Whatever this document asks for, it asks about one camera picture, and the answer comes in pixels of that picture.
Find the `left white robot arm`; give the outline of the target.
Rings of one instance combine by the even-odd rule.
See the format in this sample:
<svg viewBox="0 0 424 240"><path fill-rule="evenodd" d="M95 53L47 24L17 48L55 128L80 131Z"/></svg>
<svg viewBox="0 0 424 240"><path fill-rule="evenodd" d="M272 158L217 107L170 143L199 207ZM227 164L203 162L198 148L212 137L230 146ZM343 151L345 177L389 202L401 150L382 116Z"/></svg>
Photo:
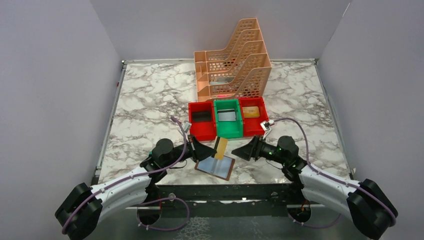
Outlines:
<svg viewBox="0 0 424 240"><path fill-rule="evenodd" d="M71 240L83 240L97 224L111 214L135 205L160 206L157 182L167 170L186 159L200 162L216 154L216 150L200 143L194 135L174 146L168 138L160 139L139 166L106 183L74 187L54 216L62 226L62 234Z"/></svg>

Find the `brown leather card holder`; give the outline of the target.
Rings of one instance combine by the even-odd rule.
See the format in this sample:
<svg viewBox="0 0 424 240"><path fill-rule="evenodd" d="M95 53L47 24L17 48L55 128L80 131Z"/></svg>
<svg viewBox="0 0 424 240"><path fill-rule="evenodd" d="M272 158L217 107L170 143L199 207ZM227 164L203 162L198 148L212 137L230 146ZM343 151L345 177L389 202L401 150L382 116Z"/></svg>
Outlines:
<svg viewBox="0 0 424 240"><path fill-rule="evenodd" d="M229 181L236 160L224 156L222 159L208 157L196 163L194 169L210 176Z"/></svg>

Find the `red bin with gold card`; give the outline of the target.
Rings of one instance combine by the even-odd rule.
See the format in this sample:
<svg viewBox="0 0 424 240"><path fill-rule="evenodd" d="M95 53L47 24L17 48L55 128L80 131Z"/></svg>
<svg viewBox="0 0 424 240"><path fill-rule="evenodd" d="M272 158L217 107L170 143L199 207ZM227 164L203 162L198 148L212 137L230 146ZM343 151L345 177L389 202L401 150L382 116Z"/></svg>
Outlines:
<svg viewBox="0 0 424 240"><path fill-rule="evenodd" d="M251 98L239 98L239 106L241 109L241 117L243 122L243 136L253 137L264 134L264 130L260 126L263 121L268 121L269 117L267 114L265 102L262 97L251 97ZM260 117L257 118L245 118L242 107L258 106L260 110Z"/></svg>

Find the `peach plastic file organizer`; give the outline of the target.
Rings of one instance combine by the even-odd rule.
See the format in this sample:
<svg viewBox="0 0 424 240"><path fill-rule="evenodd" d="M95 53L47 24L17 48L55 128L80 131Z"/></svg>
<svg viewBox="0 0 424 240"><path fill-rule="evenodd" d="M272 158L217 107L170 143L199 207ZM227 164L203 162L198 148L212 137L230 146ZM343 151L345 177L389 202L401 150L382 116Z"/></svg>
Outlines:
<svg viewBox="0 0 424 240"><path fill-rule="evenodd" d="M262 97L272 64L257 18L241 19L220 50L194 52L199 102Z"/></svg>

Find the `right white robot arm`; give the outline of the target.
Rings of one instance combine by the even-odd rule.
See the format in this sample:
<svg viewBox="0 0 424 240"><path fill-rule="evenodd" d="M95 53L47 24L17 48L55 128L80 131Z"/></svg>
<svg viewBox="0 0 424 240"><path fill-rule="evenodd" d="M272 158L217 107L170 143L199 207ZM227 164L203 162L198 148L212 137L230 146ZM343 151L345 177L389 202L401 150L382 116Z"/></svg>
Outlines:
<svg viewBox="0 0 424 240"><path fill-rule="evenodd" d="M370 239L378 240L396 223L398 211L373 180L345 180L317 169L299 156L299 147L290 136L281 136L275 146L255 136L231 153L246 161L264 158L281 164L282 173L291 181L288 196L292 202L322 204L351 220Z"/></svg>

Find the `red bin with black card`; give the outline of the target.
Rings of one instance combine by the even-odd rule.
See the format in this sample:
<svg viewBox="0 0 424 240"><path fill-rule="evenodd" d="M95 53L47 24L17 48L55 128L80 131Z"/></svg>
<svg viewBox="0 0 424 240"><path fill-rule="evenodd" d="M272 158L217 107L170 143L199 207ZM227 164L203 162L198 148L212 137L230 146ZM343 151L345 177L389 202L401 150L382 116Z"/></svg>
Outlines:
<svg viewBox="0 0 424 240"><path fill-rule="evenodd" d="M192 113L200 111L210 111L212 121L192 122ZM212 141L216 138L217 130L215 120L215 109L214 104L211 101L190 102L188 104L188 117L189 122L192 123L189 132L191 135L194 135L198 141Z"/></svg>

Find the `green plastic bin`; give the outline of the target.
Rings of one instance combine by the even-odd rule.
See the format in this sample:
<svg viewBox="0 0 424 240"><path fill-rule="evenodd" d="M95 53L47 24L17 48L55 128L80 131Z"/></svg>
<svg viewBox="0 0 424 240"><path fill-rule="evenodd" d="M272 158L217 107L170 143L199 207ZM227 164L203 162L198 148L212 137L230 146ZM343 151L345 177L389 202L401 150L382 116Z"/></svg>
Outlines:
<svg viewBox="0 0 424 240"><path fill-rule="evenodd" d="M215 100L213 102L216 133L218 137L237 139L243 137L243 120L239 101L237 99ZM218 121L218 110L234 109L236 121Z"/></svg>

